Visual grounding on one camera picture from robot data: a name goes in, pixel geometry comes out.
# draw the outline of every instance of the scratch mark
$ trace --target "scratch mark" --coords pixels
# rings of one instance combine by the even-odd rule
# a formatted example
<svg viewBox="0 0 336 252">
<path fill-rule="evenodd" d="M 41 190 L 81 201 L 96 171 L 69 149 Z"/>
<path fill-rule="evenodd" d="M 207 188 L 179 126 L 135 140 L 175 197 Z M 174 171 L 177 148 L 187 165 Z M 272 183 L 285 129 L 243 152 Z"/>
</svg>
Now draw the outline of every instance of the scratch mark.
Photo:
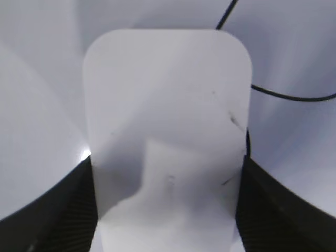
<svg viewBox="0 0 336 252">
<path fill-rule="evenodd" d="M 232 178 L 229 178 L 227 181 L 225 181 L 222 185 L 226 185 Z"/>
<path fill-rule="evenodd" d="M 234 116 L 231 112 L 229 112 L 229 116 L 230 116 L 230 120 L 231 120 L 231 122 L 232 122 L 235 126 L 237 126 L 242 132 L 244 132 L 243 127 L 240 126 L 240 124 L 238 123 L 237 119 L 235 118 L 235 116 Z"/>
</svg>

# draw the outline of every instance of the white plastic panel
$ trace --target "white plastic panel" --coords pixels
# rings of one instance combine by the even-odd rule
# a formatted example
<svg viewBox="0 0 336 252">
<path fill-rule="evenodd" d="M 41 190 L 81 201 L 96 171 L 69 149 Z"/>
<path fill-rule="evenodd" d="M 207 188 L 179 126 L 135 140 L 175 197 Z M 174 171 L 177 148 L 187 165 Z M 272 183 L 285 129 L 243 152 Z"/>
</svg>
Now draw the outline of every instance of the white plastic panel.
<svg viewBox="0 0 336 252">
<path fill-rule="evenodd" d="M 214 30 L 119 30 L 84 61 L 104 251 L 229 251 L 251 62 Z"/>
</svg>

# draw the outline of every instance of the black wire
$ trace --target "black wire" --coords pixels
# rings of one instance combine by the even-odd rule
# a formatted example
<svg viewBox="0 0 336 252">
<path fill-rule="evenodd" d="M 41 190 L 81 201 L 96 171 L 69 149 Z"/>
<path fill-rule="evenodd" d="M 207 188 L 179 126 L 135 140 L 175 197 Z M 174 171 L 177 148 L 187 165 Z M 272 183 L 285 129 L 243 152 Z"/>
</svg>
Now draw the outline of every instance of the black wire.
<svg viewBox="0 0 336 252">
<path fill-rule="evenodd" d="M 222 28 L 222 26 L 224 25 L 225 21 L 229 17 L 231 11 L 233 10 L 233 8 L 235 7 L 237 2 L 238 2 L 238 0 L 232 0 L 231 1 L 229 7 L 226 9 L 224 15 L 222 16 L 221 20 L 219 21 L 219 23 L 216 27 L 216 30 L 220 30 Z"/>
<path fill-rule="evenodd" d="M 232 0 L 230 5 L 228 6 L 228 8 L 226 9 L 225 13 L 223 14 L 221 20 L 219 21 L 216 30 L 220 30 L 223 25 L 225 24 L 226 20 L 228 19 L 229 15 L 231 14 L 232 10 L 234 9 L 234 7 L 236 6 L 236 3 L 238 2 L 238 0 Z M 274 96 L 274 97 L 278 97 L 278 98 L 282 98 L 282 99 L 286 99 L 286 100 L 290 100 L 290 101 L 303 101 L 303 102 L 317 102 L 317 101 L 328 101 L 331 99 L 336 98 L 336 93 L 329 95 L 329 96 L 323 96 L 323 97 L 316 97 L 316 98 L 306 98 L 306 97 L 295 97 L 295 96 L 288 96 L 288 95 L 284 95 L 282 93 L 276 93 L 273 92 L 271 90 L 267 90 L 265 88 L 261 88 L 258 87 L 256 85 L 252 84 L 252 89 L 265 93 L 267 95 L 270 96 Z"/>
<path fill-rule="evenodd" d="M 246 131 L 246 156 L 248 158 L 251 157 L 251 140 L 250 140 L 250 133 L 248 132 L 248 129 Z"/>
<path fill-rule="evenodd" d="M 257 90 L 259 92 L 269 94 L 270 96 L 286 99 L 286 100 L 291 100 L 291 101 L 304 101 L 304 102 L 317 102 L 317 101 L 328 101 L 331 99 L 336 98 L 336 93 L 329 95 L 329 96 L 323 96 L 323 97 L 316 97 L 316 98 L 306 98 L 306 97 L 295 97 L 295 96 L 288 96 L 284 95 L 282 93 L 275 93 L 273 91 L 258 87 L 256 85 L 251 86 L 252 89 Z"/>
</svg>

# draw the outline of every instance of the black ribbed surface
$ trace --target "black ribbed surface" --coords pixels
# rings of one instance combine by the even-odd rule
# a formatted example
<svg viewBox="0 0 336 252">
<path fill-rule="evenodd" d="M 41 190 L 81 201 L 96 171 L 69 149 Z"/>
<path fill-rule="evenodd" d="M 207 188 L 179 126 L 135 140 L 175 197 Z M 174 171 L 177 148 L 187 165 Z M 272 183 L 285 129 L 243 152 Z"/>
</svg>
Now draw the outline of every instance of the black ribbed surface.
<svg viewBox="0 0 336 252">
<path fill-rule="evenodd" d="M 297 197 L 250 159 L 241 179 L 236 220 L 247 252 L 335 251 L 333 217 Z"/>
<path fill-rule="evenodd" d="M 98 214 L 92 167 L 85 171 L 71 199 L 35 251 L 88 252 L 95 233 Z"/>
<path fill-rule="evenodd" d="M 89 177 L 88 171 L 91 169 L 90 158 L 87 158 L 44 195 L 1 220 L 0 252 L 36 251 L 68 209 L 75 192 L 83 179 Z"/>
</svg>

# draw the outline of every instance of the black curved object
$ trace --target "black curved object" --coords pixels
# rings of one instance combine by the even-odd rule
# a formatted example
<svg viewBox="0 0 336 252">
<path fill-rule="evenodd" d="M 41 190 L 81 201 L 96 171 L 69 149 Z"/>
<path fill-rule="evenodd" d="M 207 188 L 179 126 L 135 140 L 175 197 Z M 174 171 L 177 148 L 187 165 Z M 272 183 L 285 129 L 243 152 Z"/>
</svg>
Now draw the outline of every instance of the black curved object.
<svg viewBox="0 0 336 252">
<path fill-rule="evenodd" d="M 0 251 L 88 252 L 97 224 L 90 158 L 51 190 L 0 221 Z"/>
<path fill-rule="evenodd" d="M 282 186 L 252 159 L 242 172 L 236 221 L 247 252 L 336 251 L 336 219 Z"/>
</svg>

